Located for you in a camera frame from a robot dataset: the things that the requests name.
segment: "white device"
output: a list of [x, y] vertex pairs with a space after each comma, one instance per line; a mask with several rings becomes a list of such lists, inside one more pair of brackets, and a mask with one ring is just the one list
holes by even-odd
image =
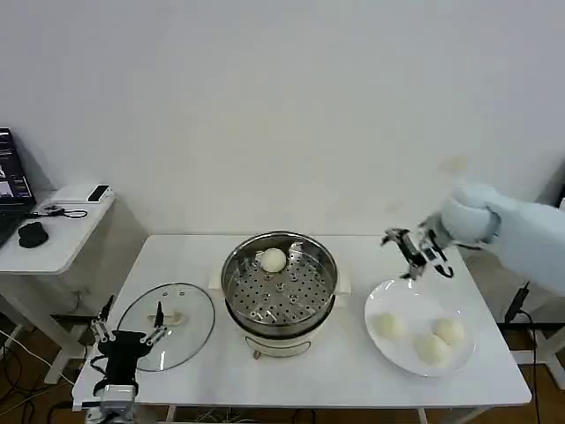
[[387, 241], [400, 246], [410, 265], [407, 276], [414, 279], [427, 263], [445, 275], [447, 259], [442, 250], [465, 244], [485, 248], [505, 268], [565, 295], [565, 212], [510, 199], [488, 185], [458, 187], [419, 231], [389, 229], [383, 239]]
[[111, 194], [112, 189], [109, 188], [109, 185], [66, 185], [49, 198], [49, 203], [57, 205], [100, 203]]

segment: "laptop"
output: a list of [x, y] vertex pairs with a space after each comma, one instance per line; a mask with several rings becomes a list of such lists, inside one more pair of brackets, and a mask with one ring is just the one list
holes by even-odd
[[0, 246], [35, 206], [11, 132], [0, 128]]

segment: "white wall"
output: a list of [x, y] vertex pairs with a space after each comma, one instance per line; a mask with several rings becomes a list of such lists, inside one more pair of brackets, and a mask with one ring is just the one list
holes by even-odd
[[561, 163], [561, 1], [2, 0], [0, 125], [35, 182], [151, 233], [381, 233]]

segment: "small white table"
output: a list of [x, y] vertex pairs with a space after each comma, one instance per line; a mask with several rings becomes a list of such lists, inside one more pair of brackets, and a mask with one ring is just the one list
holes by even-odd
[[[208, 287], [211, 274], [244, 236], [152, 236], [147, 239], [117, 297], [108, 320], [115, 329], [125, 309], [161, 284], [186, 282]], [[448, 307], [461, 309], [476, 324], [477, 349], [467, 366], [445, 378], [413, 375], [393, 365], [365, 329], [364, 304], [379, 282], [398, 277], [406, 263], [397, 246], [380, 247], [379, 237], [316, 237], [351, 280], [352, 294], [328, 317], [313, 346], [287, 359], [254, 360], [237, 325], [211, 294], [216, 322], [202, 350], [163, 373], [137, 373], [136, 402], [147, 405], [230, 405], [293, 408], [477, 408], [451, 416], [465, 422], [488, 407], [521, 405], [531, 393], [498, 331], [477, 286], [456, 250], [448, 251], [456, 276], [431, 270], [423, 290]], [[101, 375], [86, 365], [72, 394], [75, 409], [95, 401]]]
[[58, 381], [59, 373], [69, 359], [84, 357], [85, 348], [78, 338], [86, 326], [75, 326], [71, 332], [66, 331], [51, 318], [45, 300], [21, 276], [63, 274], [72, 265], [114, 199], [114, 196], [110, 196], [100, 203], [61, 205], [66, 209], [86, 210], [88, 215], [80, 219], [53, 216], [27, 220], [24, 223], [40, 221], [49, 234], [49, 240], [41, 246], [25, 249], [18, 244], [19, 236], [15, 232], [0, 248], [0, 295], [62, 348], [45, 377], [47, 383]]

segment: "floor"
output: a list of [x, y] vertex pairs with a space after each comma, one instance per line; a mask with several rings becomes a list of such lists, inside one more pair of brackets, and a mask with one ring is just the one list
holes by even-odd
[[[0, 318], [0, 328], [3, 331], [10, 331], [10, 324]], [[530, 343], [527, 336], [511, 332], [505, 335], [511, 348], [523, 349], [528, 348]], [[44, 359], [52, 361], [56, 354], [57, 348], [45, 337], [39, 330], [33, 332], [24, 332], [19, 337], [28, 349], [39, 353]], [[61, 387], [44, 386], [42, 377], [47, 372], [47, 368], [37, 359], [29, 356], [15, 344], [12, 345], [14, 354], [8, 355], [6, 360], [2, 361], [0, 368], [0, 424], [8, 423], [33, 423], [33, 424], [49, 424], [47, 421], [49, 409], [52, 405], [71, 399], [71, 387], [66, 384]], [[22, 390], [16, 390], [6, 397], [11, 385], [8, 378], [12, 382], [16, 382], [19, 376], [18, 358], [22, 362], [21, 377], [18, 386]], [[72, 364], [66, 371], [66, 375], [74, 380], [78, 375], [79, 363]], [[526, 381], [531, 384], [532, 367], [521, 367]], [[45, 394], [41, 394], [33, 399], [33, 402], [20, 405], [12, 411], [5, 413], [17, 403], [21, 402], [25, 395], [33, 395], [40, 393], [38, 390], [46, 388], [51, 390]], [[555, 386], [552, 377], [547, 373], [545, 367], [538, 367], [538, 390], [539, 390], [539, 407], [541, 414], [541, 422], [543, 424], [565, 424], [565, 391], [561, 392]], [[279, 423], [300, 423], [310, 424], [313, 422], [313, 413], [310, 410], [295, 411], [288, 409], [271, 409], [271, 410], [227, 410], [226, 408], [218, 408], [210, 413], [207, 417], [202, 417], [208, 413], [207, 409], [199, 408], [181, 408], [177, 411], [177, 420], [195, 420], [199, 417], [205, 418], [206, 422], [223, 422], [228, 417], [229, 422], [252, 422], [252, 420], [260, 420], [262, 422], [279, 422]], [[159, 420], [164, 420], [166, 408], [155, 408], [154, 413]], [[445, 411], [428, 411], [428, 420], [430, 423], [436, 423], [445, 415]], [[85, 420], [84, 413], [71, 413], [68, 410], [56, 410], [52, 416], [51, 424], [80, 424]], [[415, 411], [397, 411], [397, 410], [318, 410], [315, 412], [315, 422], [318, 424], [338, 424], [338, 423], [416, 423], [418, 422], [418, 414]], [[529, 405], [512, 408], [499, 408], [487, 411], [473, 421], [475, 424], [533, 424], [536, 422], [536, 413], [533, 402]]]

